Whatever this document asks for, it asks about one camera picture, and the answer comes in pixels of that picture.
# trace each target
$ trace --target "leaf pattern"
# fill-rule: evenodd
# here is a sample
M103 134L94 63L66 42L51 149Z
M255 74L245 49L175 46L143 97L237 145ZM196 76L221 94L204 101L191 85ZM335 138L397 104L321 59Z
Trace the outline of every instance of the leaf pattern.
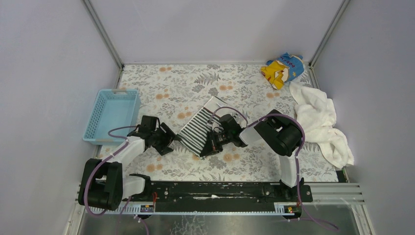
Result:
M120 88L137 89L143 115L157 116L175 133L210 99L217 96L235 107L251 123L272 109L294 116L295 101L288 84L277 91L260 73L261 65L126 65ZM311 86L308 77L297 79ZM245 148L232 143L224 151L200 160L179 142L174 151L160 156L153 148L136 157L127 173L140 173L152 180L182 181L278 181L279 158L265 141ZM100 156L108 156L116 146L103 146ZM336 182L334 167L315 143L305 143L300 152L305 181Z

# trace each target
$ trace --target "flower pattern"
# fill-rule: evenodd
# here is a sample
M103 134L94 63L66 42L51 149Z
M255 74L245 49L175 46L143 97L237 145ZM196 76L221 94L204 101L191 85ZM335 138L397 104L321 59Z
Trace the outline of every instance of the flower pattern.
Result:
M261 65L126 65L121 89L137 89L143 115L157 116L175 133L210 99L217 96L241 111L249 122L277 109L294 116L295 101L286 84L274 90L260 73ZM308 77L296 82L311 87ZM172 153L160 156L147 149L127 166L127 173L148 175L152 180L175 181L279 181L279 158L264 142L245 148L233 144L224 151L200 160L174 141ZM103 146L100 157L115 146ZM300 152L300 168L307 182L337 182L334 167L315 143Z

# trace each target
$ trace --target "white wall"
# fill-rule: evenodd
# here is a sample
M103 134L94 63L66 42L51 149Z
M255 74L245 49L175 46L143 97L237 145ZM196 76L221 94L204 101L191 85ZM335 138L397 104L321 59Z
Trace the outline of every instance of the white wall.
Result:
M124 63L308 61L342 0L92 0Z
M61 234L117 67L81 0L0 1L0 234Z
M415 1L354 0L315 68L376 234L414 233Z

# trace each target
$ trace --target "orange flower print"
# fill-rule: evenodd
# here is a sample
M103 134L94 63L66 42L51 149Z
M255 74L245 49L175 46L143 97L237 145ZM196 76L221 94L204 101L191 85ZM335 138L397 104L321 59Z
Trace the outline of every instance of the orange flower print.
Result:
M184 115L184 113L179 113L178 115L177 115L177 118L178 119L183 119L183 118L185 118L186 116Z
M148 172L153 172L156 169L156 167L154 166L154 164L150 164L147 166L146 170Z
M229 153L223 155L223 160L227 163L230 163L232 161L232 155Z

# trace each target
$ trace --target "folded cloth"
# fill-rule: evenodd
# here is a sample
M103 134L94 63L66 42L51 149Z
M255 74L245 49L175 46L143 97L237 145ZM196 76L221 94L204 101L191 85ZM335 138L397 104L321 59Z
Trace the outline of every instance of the folded cloth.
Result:
M202 152L202 149L208 139L208 131L211 130L211 127L208 127L206 123L212 116L212 113L215 112L216 109L223 106L229 105L213 96L176 135L177 140L184 147L186 147L201 159L205 158L205 156L200 157L200 153ZM216 112L215 116L213 116L212 121L220 126L219 117L231 113L232 110L221 109Z
M317 143L327 161L342 168L354 164L354 156L347 145L347 138L336 124L336 111L332 99L319 89L304 87L291 82L290 92L298 105L294 110L297 121L305 132L305 141Z

